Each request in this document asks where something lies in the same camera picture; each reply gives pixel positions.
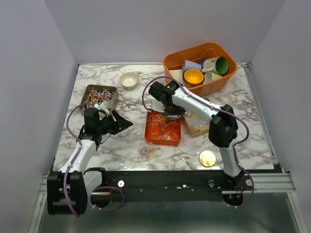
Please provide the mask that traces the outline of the gold tin with popsicle candies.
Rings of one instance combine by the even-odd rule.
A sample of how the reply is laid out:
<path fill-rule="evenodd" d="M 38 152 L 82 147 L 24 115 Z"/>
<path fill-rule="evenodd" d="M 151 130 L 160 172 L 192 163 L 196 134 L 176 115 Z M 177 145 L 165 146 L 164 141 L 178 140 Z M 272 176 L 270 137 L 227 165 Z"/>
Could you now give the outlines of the gold tin with popsicle candies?
<path fill-rule="evenodd" d="M 197 114 L 186 110 L 182 122 L 190 137 L 196 138 L 209 132 L 209 125 Z"/>

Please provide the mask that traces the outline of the orange square candy tray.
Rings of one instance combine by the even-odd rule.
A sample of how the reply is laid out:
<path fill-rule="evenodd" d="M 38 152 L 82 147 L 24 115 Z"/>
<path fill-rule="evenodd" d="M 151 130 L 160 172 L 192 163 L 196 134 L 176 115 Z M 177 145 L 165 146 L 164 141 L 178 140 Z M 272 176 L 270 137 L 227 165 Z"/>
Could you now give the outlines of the orange square candy tray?
<path fill-rule="evenodd" d="M 145 140 L 166 146 L 178 146 L 181 141 L 181 119 L 169 119 L 160 112 L 147 112 Z"/>

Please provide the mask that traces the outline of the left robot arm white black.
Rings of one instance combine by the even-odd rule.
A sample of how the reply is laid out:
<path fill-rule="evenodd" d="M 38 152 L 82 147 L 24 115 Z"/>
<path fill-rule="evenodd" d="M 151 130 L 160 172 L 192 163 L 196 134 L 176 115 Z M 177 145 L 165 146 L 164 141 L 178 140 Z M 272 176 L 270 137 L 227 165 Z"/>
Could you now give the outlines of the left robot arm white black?
<path fill-rule="evenodd" d="M 133 123 L 113 110 L 100 118 L 105 111 L 90 108 L 84 111 L 84 125 L 79 135 L 75 135 L 76 147 L 65 165 L 52 171 L 47 178 L 47 207 L 50 215 L 84 214 L 90 202 L 91 193 L 120 191 L 110 186 L 103 168 L 87 168 L 91 157 L 102 143 L 103 135 L 116 135 Z"/>

